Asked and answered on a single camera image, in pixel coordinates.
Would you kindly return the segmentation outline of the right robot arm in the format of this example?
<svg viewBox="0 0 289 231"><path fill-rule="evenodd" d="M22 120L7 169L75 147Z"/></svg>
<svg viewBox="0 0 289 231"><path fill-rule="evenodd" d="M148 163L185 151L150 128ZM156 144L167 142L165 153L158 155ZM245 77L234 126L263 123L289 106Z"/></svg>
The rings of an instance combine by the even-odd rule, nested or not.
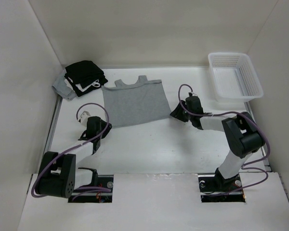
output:
<svg viewBox="0 0 289 231"><path fill-rule="evenodd" d="M248 112L227 112L218 115L205 113L200 98L189 95L184 101L179 100L170 116L182 122L191 122L199 130L214 130L225 134L229 153L216 169L211 181L206 183L208 190L213 189L221 195L238 192L245 187L234 186L238 174L253 153L267 143L267 138L259 129Z"/></svg>

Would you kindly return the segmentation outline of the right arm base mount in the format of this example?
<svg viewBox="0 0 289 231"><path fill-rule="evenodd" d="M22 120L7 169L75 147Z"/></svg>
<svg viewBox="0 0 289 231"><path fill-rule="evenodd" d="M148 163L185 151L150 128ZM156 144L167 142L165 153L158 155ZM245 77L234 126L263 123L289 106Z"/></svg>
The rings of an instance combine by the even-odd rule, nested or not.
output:
<svg viewBox="0 0 289 231"><path fill-rule="evenodd" d="M203 203L245 202L242 189L232 192L242 187L239 175L225 181L215 177L215 175L199 175L198 182L200 199Z"/></svg>

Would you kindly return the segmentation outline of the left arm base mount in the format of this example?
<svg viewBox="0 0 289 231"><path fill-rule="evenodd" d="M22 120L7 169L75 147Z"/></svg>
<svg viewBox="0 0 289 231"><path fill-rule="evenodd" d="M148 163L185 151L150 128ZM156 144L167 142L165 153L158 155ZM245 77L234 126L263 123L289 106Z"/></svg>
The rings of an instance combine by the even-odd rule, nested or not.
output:
<svg viewBox="0 0 289 231"><path fill-rule="evenodd" d="M96 175L93 183L76 188L68 198L69 203L111 203L114 176Z"/></svg>

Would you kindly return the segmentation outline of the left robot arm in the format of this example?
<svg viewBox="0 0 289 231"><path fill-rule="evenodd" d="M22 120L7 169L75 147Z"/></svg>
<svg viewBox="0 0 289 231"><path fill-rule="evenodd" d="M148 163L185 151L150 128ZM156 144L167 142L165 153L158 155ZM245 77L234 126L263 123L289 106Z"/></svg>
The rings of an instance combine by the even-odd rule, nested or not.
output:
<svg viewBox="0 0 289 231"><path fill-rule="evenodd" d="M93 192L99 188L97 170L78 164L97 152L112 124L98 116L90 116L84 122L86 129L72 147L62 152L47 151L43 155L31 189L33 197L70 198L74 190Z"/></svg>

